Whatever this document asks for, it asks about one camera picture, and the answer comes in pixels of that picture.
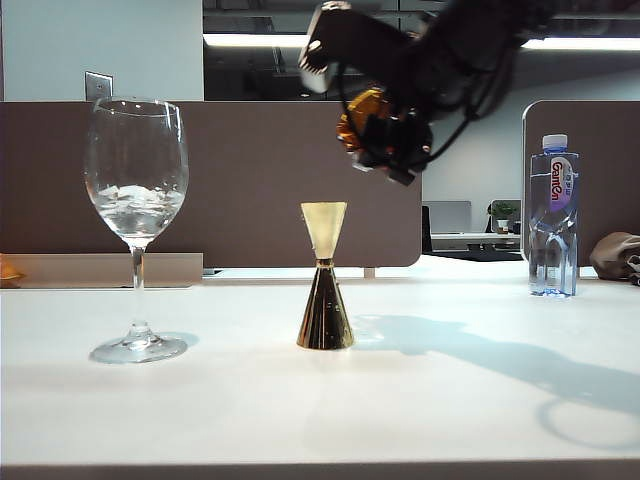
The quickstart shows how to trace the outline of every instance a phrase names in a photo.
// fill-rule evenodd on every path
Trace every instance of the bottle cap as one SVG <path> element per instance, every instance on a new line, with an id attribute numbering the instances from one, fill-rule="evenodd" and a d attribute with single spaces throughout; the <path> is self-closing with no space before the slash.
<path id="1" fill-rule="evenodd" d="M 564 133 L 542 137 L 542 148 L 567 148 L 567 136 Z"/>

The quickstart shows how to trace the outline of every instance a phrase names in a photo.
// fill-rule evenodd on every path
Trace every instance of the bar jigger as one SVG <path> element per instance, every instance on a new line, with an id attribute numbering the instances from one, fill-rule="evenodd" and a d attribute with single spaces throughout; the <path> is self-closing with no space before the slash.
<path id="1" fill-rule="evenodd" d="M 302 203 L 302 214 L 316 255 L 316 274 L 311 285 L 298 345 L 334 350 L 353 345 L 353 334 L 333 271 L 346 202 Z"/>

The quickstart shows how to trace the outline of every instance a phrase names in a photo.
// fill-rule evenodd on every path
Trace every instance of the ceiling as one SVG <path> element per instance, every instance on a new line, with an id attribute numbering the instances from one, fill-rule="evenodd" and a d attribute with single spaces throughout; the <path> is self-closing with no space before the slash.
<path id="1" fill-rule="evenodd" d="M 204 33 L 306 33 L 318 0 L 203 0 Z M 419 31 L 422 12 L 437 16 L 446 1 L 364 0 L 353 8 L 402 31 Z M 640 0 L 557 0 L 558 14 L 546 34 L 554 36 L 640 36 Z M 206 100 L 324 100 L 300 82 L 299 50 L 213 48 L 204 45 Z M 513 88 L 640 68 L 635 53 L 526 51 L 519 55 Z M 347 91 L 368 79 L 348 71 Z"/>

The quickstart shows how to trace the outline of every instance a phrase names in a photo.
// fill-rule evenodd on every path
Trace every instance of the table surface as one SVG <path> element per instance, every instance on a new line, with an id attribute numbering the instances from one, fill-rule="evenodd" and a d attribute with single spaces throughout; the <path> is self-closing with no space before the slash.
<path id="1" fill-rule="evenodd" d="M 233 270 L 149 289 L 154 330 L 190 348 L 124 366 L 88 353 L 125 332 L 130 290 L 2 291 L 3 475 L 296 478 L 277 467 L 331 464 L 345 466 L 332 478 L 354 465 L 485 478 L 478 465 L 596 461 L 589 479 L 640 478 L 636 287 L 582 278 L 574 298 L 532 297 L 525 262 L 426 256 L 376 279 L 337 274 L 350 349 L 295 343 L 313 269 Z"/>

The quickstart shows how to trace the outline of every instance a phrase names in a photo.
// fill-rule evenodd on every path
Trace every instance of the water bottle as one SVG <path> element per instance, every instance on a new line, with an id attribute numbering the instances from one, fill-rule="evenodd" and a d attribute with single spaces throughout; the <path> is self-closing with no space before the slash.
<path id="1" fill-rule="evenodd" d="M 578 154 L 567 152 L 563 134 L 545 135 L 542 149 L 529 176 L 529 291 L 569 297 L 578 272 Z"/>

